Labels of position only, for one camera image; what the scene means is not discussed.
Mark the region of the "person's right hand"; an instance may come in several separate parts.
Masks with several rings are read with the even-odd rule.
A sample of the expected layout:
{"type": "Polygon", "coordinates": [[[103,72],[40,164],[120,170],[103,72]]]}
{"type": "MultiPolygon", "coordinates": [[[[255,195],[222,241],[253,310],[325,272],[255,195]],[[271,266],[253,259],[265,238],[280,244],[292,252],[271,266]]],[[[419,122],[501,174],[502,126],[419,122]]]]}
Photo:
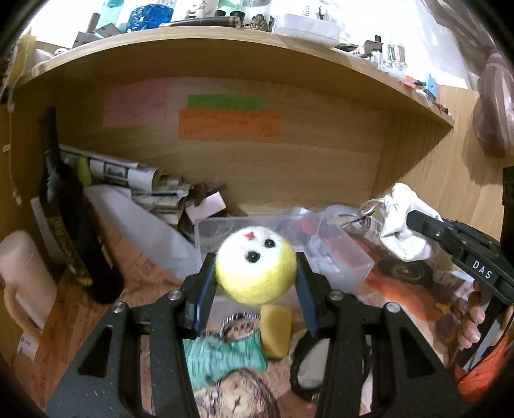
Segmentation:
{"type": "MultiPolygon", "coordinates": [[[[510,327],[510,317],[513,314],[513,307],[509,306],[505,311],[502,319],[502,326],[497,336],[492,340],[492,346],[497,344],[503,337],[503,333],[510,327]]],[[[467,311],[462,318],[461,327],[457,331],[457,341],[462,348],[471,348],[473,344],[480,341],[481,333],[478,326],[483,323],[485,318],[484,309],[481,305],[481,287],[475,281],[473,283],[473,292],[468,298],[467,311]]]]}

